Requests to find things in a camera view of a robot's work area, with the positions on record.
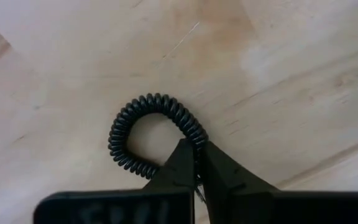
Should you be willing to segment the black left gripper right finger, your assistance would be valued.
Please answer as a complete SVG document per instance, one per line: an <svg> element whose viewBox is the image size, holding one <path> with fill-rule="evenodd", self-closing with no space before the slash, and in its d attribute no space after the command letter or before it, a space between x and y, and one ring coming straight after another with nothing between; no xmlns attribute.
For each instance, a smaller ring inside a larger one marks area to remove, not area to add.
<svg viewBox="0 0 358 224"><path fill-rule="evenodd" d="M200 172L210 224L358 224L358 192L279 190L211 142Z"/></svg>

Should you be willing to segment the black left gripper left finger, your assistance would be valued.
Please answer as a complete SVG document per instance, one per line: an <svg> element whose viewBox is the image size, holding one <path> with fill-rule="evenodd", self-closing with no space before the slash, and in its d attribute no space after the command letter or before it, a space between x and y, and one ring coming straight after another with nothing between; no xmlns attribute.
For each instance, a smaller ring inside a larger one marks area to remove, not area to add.
<svg viewBox="0 0 358 224"><path fill-rule="evenodd" d="M33 224L194 224L193 149L179 140L141 189L57 192L36 206Z"/></svg>

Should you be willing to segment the black spring keychain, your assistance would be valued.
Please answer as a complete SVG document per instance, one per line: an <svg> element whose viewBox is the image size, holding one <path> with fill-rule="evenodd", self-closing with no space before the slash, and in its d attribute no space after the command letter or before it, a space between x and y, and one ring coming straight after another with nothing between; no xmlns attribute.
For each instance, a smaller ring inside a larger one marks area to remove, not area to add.
<svg viewBox="0 0 358 224"><path fill-rule="evenodd" d="M202 202L205 202L204 193L201 192L203 181L200 175L200 151L205 147L209 136L189 109L174 97L148 93L127 103L117 114L109 132L110 156L124 170L147 180L153 179L161 166L134 154L128 148L127 142L135 123L142 117L154 113L163 114L170 119L191 142L195 166L195 193Z"/></svg>

